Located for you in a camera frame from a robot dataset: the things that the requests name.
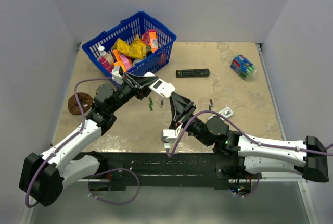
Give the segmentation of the white battery cover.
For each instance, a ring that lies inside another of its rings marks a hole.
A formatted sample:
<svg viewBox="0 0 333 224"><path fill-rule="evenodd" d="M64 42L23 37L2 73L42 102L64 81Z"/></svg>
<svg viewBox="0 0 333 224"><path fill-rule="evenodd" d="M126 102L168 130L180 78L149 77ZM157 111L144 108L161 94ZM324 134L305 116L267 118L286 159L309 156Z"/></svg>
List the white battery cover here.
<svg viewBox="0 0 333 224"><path fill-rule="evenodd" d="M160 95L163 98L169 98L171 96L172 92L174 92L174 91L175 91L175 87L171 83L168 83L161 89Z"/></svg>

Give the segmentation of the white red remote control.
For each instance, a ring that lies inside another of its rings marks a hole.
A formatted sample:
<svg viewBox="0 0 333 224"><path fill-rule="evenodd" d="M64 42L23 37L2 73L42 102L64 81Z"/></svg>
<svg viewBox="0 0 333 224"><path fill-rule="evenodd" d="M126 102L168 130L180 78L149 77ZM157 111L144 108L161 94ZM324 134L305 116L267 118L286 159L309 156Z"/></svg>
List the white red remote control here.
<svg viewBox="0 0 333 224"><path fill-rule="evenodd" d="M153 73L151 72L147 72L146 74L144 74L144 77L148 77L148 78L154 78L154 82L149 86L149 89L155 93L157 93L158 95L160 95L160 91L161 89L168 84L167 82L165 82L164 80L162 80L161 78L155 76Z"/></svg>

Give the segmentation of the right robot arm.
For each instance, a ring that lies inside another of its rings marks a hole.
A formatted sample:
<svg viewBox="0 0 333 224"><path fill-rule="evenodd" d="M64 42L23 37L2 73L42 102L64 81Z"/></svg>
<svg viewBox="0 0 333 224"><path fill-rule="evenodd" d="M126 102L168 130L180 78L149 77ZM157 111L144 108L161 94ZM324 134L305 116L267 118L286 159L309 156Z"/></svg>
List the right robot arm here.
<svg viewBox="0 0 333 224"><path fill-rule="evenodd" d="M212 146L220 156L230 156L233 165L224 172L234 178L263 172L287 172L301 175L303 179L326 183L329 181L327 149L314 136L304 140L283 141L248 135L219 113L207 122L198 119L194 103L172 92L170 96L172 120L170 129L182 128L205 146Z"/></svg>

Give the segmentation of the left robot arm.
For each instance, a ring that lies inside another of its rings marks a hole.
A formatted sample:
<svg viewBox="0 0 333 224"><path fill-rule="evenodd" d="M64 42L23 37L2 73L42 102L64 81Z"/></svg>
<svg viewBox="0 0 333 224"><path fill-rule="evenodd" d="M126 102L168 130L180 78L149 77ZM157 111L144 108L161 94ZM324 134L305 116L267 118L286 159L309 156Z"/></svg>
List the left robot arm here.
<svg viewBox="0 0 333 224"><path fill-rule="evenodd" d="M85 155L75 161L79 152L102 137L116 121L114 113L132 98L143 99L150 92L158 92L162 84L153 73L136 76L131 73L118 75L121 86L114 89L111 83L96 89L91 110L83 115L80 125L65 139L41 154L31 153L24 162L19 189L25 192L25 205L51 205L63 189L78 180L93 175L103 178L108 166L95 154Z"/></svg>

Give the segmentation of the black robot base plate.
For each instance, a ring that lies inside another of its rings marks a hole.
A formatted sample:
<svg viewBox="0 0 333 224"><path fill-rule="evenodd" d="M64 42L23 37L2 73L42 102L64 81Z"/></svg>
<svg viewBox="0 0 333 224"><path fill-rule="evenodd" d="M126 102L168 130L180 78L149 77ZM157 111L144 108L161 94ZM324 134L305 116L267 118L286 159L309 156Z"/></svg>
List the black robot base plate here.
<svg viewBox="0 0 333 224"><path fill-rule="evenodd" d="M261 178L244 170L242 158L215 153L177 153L168 158L165 153L90 153L99 162L98 172L107 171L105 179L112 191L124 191L130 186L191 187L234 190Z"/></svg>

